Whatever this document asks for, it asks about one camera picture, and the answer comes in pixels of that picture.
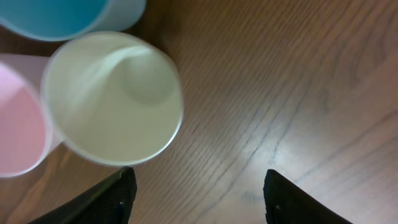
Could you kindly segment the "cream white cup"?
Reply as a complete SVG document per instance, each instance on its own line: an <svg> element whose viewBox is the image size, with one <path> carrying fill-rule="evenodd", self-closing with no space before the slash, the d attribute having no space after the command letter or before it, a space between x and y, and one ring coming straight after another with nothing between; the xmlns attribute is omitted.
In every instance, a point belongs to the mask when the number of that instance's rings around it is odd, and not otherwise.
<svg viewBox="0 0 398 224"><path fill-rule="evenodd" d="M182 124L177 67L132 35L94 32L65 43L50 57L41 87L46 115L67 147L106 166L152 159Z"/></svg>

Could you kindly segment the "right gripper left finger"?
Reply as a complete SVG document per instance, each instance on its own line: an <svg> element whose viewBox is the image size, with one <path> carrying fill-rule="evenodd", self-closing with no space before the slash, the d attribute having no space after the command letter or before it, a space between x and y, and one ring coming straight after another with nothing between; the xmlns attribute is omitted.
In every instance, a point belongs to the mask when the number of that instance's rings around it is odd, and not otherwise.
<svg viewBox="0 0 398 224"><path fill-rule="evenodd" d="M134 169L123 167L71 201L31 222L128 224L136 193Z"/></svg>

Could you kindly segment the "light blue cup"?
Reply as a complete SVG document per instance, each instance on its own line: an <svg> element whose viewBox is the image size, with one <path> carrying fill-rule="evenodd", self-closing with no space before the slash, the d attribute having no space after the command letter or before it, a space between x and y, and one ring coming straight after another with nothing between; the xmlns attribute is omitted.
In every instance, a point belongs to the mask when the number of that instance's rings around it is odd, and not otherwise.
<svg viewBox="0 0 398 224"><path fill-rule="evenodd" d="M1 0L1 25L30 39L56 42L93 31L122 31L146 0Z"/></svg>

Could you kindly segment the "pink cup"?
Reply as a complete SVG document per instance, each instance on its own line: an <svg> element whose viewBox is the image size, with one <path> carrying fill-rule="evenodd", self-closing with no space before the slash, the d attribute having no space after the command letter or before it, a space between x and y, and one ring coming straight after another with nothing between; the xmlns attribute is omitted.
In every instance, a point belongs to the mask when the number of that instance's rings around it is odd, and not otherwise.
<svg viewBox="0 0 398 224"><path fill-rule="evenodd" d="M48 57L1 54L1 178L36 168L63 141L42 106Z"/></svg>

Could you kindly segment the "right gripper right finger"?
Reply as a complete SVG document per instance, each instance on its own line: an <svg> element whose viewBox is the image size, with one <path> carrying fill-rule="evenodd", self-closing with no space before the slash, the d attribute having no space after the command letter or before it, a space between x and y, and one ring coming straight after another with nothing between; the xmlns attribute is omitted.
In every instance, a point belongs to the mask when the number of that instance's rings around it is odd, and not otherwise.
<svg viewBox="0 0 398 224"><path fill-rule="evenodd" d="M351 224L274 169L264 180L268 224Z"/></svg>

